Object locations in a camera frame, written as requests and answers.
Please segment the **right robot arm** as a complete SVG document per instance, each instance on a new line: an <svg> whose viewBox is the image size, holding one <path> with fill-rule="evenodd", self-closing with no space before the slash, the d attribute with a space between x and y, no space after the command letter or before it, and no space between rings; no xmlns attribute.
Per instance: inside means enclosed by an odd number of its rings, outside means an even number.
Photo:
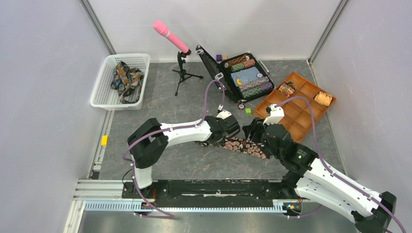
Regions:
<svg viewBox="0 0 412 233"><path fill-rule="evenodd" d="M294 142L282 124L255 118L244 126L247 139L260 146L267 158L276 158L288 170L281 193L315 201L347 218L361 233L384 233L393 219L396 196L379 193L347 177L321 160L317 152Z"/></svg>

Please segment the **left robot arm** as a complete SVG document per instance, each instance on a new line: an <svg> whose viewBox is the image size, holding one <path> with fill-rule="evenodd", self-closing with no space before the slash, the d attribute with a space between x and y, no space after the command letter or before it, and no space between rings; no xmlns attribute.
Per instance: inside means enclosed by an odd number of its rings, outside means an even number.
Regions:
<svg viewBox="0 0 412 233"><path fill-rule="evenodd" d="M160 123L155 117L146 120L128 139L128 152L133 163L134 191L146 198L153 191L152 166L165 149L187 142L220 143L226 136L240 132L240 125L228 111L204 116L192 122Z"/></svg>

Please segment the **black floral tie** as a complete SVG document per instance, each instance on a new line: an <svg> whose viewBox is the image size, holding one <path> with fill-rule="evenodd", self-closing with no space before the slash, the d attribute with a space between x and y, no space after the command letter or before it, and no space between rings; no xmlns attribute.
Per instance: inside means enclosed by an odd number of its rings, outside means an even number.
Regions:
<svg viewBox="0 0 412 233"><path fill-rule="evenodd" d="M263 143L257 143L236 136L224 137L219 142L195 141L195 143L202 147L216 146L231 151L242 152L261 159L274 157Z"/></svg>

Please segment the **white plastic basket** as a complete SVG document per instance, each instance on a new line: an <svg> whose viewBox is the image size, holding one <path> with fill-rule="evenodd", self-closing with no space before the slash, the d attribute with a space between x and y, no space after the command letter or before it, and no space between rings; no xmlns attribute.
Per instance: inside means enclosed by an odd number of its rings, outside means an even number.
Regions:
<svg viewBox="0 0 412 233"><path fill-rule="evenodd" d="M141 109L150 61L151 57L146 53L123 53L107 56L95 81L90 105L108 111ZM111 88L111 83L115 77L116 65L120 62L124 62L130 68L137 68L141 73L140 85L133 94L124 98L129 102L128 104L122 103L118 90Z"/></svg>

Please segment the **orange compartment tray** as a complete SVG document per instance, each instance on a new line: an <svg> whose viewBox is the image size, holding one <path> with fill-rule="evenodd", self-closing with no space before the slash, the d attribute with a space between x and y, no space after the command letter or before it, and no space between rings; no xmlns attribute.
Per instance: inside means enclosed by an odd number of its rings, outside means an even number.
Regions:
<svg viewBox="0 0 412 233"><path fill-rule="evenodd" d="M314 100L314 97L321 89L313 84L300 74L292 72L286 79L284 79L253 111L254 116L265 119L268 116L266 107L270 104L277 104L290 98L282 95L278 88L284 82L293 81L296 91L290 97L303 97L309 103L307 106L304 100L290 100L282 105L285 116L279 121L280 124L290 132L292 139L295 142L301 142L312 129L310 108L314 113L315 122L318 122L326 113L327 109L335 102L336 97L333 96L333 101L329 107L324 107Z"/></svg>

